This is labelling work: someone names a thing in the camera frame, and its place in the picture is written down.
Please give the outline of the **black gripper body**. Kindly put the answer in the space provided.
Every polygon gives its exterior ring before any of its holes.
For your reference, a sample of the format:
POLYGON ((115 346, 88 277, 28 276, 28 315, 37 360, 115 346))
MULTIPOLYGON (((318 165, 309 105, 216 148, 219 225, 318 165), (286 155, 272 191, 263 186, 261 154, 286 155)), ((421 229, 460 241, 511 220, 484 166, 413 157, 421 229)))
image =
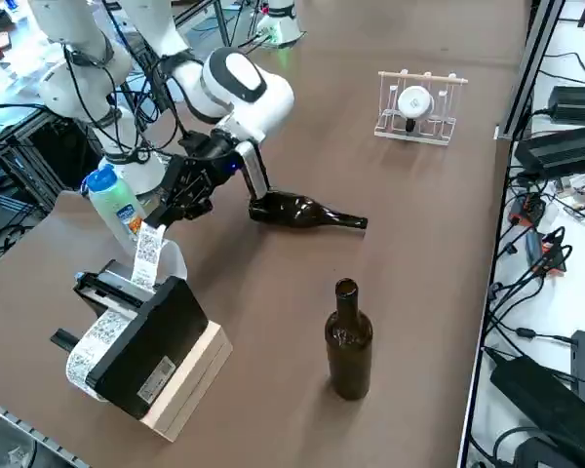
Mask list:
POLYGON ((190 131, 178 144, 185 151, 188 172, 206 176, 212 186, 220 186, 238 171, 238 155, 231 140, 221 133, 212 136, 190 131))

